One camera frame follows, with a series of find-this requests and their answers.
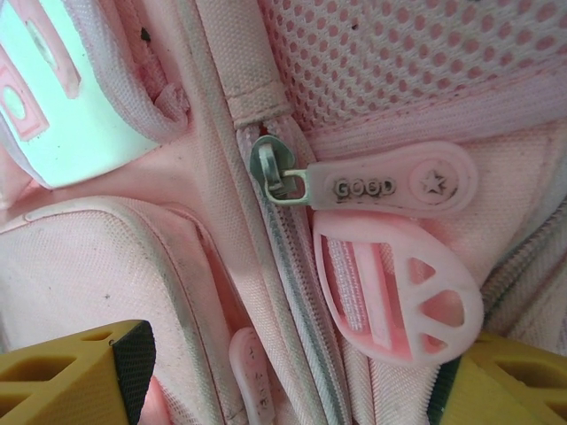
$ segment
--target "yellow plastic piece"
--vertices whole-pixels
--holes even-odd
[[[0,425],[128,425],[112,345],[123,321],[0,356]]]
[[[567,358],[482,334],[454,380],[441,425],[567,424]]]

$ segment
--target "pink backpack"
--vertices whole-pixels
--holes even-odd
[[[5,350],[148,320],[145,425],[421,425],[481,327],[567,354],[565,2],[0,8]]]

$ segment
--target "yellow plastic object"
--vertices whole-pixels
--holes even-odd
[[[567,424],[567,358],[482,334],[461,358],[441,424]]]
[[[0,356],[0,425],[136,425],[155,361],[147,321]]]

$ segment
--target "mesh pocket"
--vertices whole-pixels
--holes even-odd
[[[548,0],[260,0],[304,129],[498,80],[567,54]]]

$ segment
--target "stitching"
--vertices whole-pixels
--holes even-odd
[[[264,88],[266,88],[267,86],[270,86],[272,84],[277,84],[279,86],[282,86],[282,83],[279,80],[270,80],[268,82],[265,82],[263,84],[261,84],[260,86],[254,87],[253,89],[247,90],[247,91],[242,91],[240,93],[236,93],[235,95],[227,95],[226,98],[227,100],[230,99],[234,99],[236,97],[241,97],[241,96],[245,96],[245,95],[251,95],[256,91],[262,90]]]
[[[352,120],[349,120],[345,124],[338,125],[338,126],[335,126],[335,127],[313,128],[313,129],[307,131],[307,135],[309,135],[311,133],[316,133],[318,136],[329,135],[329,134],[337,133],[338,131],[344,131],[344,130],[349,130],[351,128],[356,128],[356,127],[359,127],[361,125],[365,125],[365,124],[368,124],[368,123],[371,123],[371,122],[379,122],[379,121],[382,121],[382,120],[387,120],[387,119],[390,119],[391,117],[401,117],[402,115],[410,115],[410,114],[420,112],[423,109],[430,108],[430,107],[433,107],[433,106],[449,105],[449,104],[453,104],[455,102],[459,102],[461,100],[467,99],[469,97],[480,97],[481,95],[484,95],[485,93],[488,93],[490,91],[498,91],[500,89],[505,89],[505,88],[508,88],[508,87],[515,86],[515,85],[520,84],[520,83],[522,83],[526,80],[529,80],[530,78],[532,78],[536,75],[554,74],[557,69],[560,69],[565,64],[567,64],[567,61],[563,60],[560,63],[555,64],[554,66],[550,67],[549,69],[533,70],[533,72],[530,73],[530,74],[518,76],[515,79],[512,79],[510,81],[502,81],[499,86],[487,85],[487,87],[483,87],[478,92],[473,91],[473,89],[470,89],[467,92],[463,93],[462,95],[460,93],[454,93],[451,97],[443,98],[443,99],[440,99],[438,101],[430,101],[430,102],[423,101],[422,103],[416,104],[416,105],[414,105],[410,108],[407,108],[406,110],[398,109],[396,111],[382,112],[382,113],[379,113],[378,115],[373,114],[373,115],[370,115],[366,118],[352,119]]]
[[[246,120],[249,120],[249,119],[255,117],[256,115],[261,115],[262,113],[266,114],[267,112],[277,110],[278,108],[283,108],[283,111],[277,111],[277,113],[287,113],[287,112],[290,112],[292,110],[292,108],[289,104],[272,104],[272,105],[270,105],[266,108],[260,109],[256,112],[251,112],[251,113],[249,113],[245,116],[241,116],[241,117],[237,116],[237,117],[233,117],[233,118],[234,118],[234,121],[235,121],[235,124],[236,124],[237,121],[246,121]],[[266,120],[266,119],[267,119],[267,117],[257,119],[257,120],[263,121],[263,120]],[[243,125],[243,124],[246,124],[246,122],[240,122],[239,125]]]

